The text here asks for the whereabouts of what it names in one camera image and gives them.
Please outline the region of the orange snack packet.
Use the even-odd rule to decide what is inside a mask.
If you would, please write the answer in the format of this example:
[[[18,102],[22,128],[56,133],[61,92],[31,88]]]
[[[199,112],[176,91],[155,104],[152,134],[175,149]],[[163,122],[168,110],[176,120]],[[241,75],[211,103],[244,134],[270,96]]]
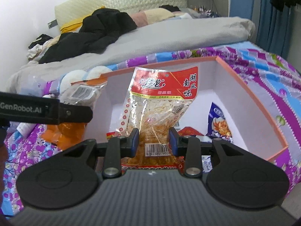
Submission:
[[[59,95],[63,105],[59,124],[48,124],[42,138],[66,150],[83,141],[86,126],[93,118],[93,110],[108,78],[101,76],[92,80],[72,83]]]

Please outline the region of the blue white snack bag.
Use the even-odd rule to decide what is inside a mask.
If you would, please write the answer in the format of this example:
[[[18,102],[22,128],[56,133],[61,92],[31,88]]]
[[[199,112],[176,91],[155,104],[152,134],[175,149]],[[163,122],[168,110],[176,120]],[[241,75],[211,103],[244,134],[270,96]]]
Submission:
[[[211,103],[208,114],[207,136],[221,138],[233,143],[232,133],[221,108],[215,103]]]

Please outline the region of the white spray can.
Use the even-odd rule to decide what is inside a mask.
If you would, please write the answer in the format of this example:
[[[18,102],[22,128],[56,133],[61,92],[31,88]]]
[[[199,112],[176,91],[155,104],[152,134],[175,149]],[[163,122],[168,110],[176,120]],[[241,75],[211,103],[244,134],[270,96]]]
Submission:
[[[22,137],[27,138],[29,134],[31,134],[35,126],[36,124],[21,122],[16,129],[21,134]]]

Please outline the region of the clear red noodle snack packet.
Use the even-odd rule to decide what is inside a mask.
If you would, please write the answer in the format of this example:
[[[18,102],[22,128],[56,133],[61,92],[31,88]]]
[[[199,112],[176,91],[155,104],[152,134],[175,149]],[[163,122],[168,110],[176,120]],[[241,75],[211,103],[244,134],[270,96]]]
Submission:
[[[115,136],[128,136],[139,130],[135,157],[121,160],[127,169],[177,169],[168,142],[168,131],[185,114],[198,93],[198,67],[167,71],[137,67],[123,103]]]

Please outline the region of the blue cushion board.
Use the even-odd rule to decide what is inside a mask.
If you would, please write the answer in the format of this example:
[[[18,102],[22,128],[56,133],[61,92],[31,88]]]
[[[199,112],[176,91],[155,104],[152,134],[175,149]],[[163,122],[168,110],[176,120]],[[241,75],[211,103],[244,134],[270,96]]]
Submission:
[[[254,0],[231,0],[229,17],[252,20]]]

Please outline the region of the blue curtain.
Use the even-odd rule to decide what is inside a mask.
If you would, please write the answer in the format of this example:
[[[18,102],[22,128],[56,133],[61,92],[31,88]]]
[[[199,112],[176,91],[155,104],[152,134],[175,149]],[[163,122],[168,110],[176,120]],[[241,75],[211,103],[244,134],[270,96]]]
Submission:
[[[293,11],[284,7],[277,10],[270,0],[261,0],[256,44],[267,52],[287,59],[292,32]]]

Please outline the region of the beige pillow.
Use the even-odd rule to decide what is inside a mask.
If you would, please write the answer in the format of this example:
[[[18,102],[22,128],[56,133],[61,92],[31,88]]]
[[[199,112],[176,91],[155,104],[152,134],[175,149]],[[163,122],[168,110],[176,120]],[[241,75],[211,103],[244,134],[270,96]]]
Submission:
[[[137,13],[130,14],[131,19],[137,27],[144,27],[156,22],[161,22],[169,18],[173,18],[174,14],[164,8],[155,8]]]

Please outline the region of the grey duvet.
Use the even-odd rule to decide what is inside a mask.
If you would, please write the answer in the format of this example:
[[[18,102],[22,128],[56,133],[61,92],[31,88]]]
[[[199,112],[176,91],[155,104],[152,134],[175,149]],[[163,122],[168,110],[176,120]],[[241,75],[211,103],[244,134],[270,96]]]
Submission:
[[[209,47],[247,41],[256,32],[255,24],[240,17],[173,19],[140,27],[122,35],[102,54],[82,54],[46,64],[29,63],[7,80],[5,91],[20,93],[30,76],[44,81],[55,80],[77,69],[111,65],[160,52]]]

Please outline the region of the white blue plush toy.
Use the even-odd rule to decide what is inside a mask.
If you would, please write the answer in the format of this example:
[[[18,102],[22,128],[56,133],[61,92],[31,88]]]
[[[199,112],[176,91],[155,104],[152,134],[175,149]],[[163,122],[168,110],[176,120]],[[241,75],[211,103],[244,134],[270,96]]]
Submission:
[[[107,66],[96,66],[89,71],[84,70],[73,70],[63,76],[60,82],[60,93],[63,93],[66,89],[68,89],[72,83],[81,82],[85,80],[92,80],[99,78],[104,73],[112,72]]]

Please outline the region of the clothes pile on nightstand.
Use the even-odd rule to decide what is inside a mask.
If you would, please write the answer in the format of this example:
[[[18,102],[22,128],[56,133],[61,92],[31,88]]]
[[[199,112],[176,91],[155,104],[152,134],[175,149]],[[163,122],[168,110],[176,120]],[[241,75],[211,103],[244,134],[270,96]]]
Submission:
[[[41,34],[35,39],[29,46],[27,51],[28,61],[39,61],[46,51],[54,44],[58,42],[59,36],[51,37],[46,34]]]

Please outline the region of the pink cardboard box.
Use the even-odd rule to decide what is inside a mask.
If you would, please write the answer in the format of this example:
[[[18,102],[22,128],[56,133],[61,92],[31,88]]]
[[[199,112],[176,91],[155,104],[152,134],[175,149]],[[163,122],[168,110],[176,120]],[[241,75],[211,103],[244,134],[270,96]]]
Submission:
[[[176,127],[191,127],[203,135],[223,137],[244,150],[267,161],[276,159],[288,149],[280,123],[264,107],[248,84],[220,57],[190,58],[148,65],[149,69],[178,71],[196,67],[196,98],[181,116]],[[87,124],[84,138],[107,141],[126,117],[125,98],[134,68],[107,73],[107,85],[98,98],[93,119]]]

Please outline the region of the red foil snack packet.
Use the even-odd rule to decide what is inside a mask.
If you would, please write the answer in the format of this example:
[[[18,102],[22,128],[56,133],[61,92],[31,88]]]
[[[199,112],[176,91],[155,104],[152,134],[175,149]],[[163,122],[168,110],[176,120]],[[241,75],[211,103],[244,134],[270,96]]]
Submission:
[[[178,131],[178,134],[180,136],[190,135],[190,136],[204,136],[202,133],[197,131],[196,129],[192,127],[184,127],[180,131]]]

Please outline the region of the black jacket on bed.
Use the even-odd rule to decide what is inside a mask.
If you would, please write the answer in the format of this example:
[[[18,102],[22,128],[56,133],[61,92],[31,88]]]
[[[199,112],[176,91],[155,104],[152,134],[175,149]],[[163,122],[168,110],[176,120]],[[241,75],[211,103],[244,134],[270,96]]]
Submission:
[[[86,53],[103,53],[120,36],[137,29],[136,23],[125,12],[116,9],[97,9],[83,19],[77,33],[61,34],[56,44],[52,45],[39,64],[62,61]]]

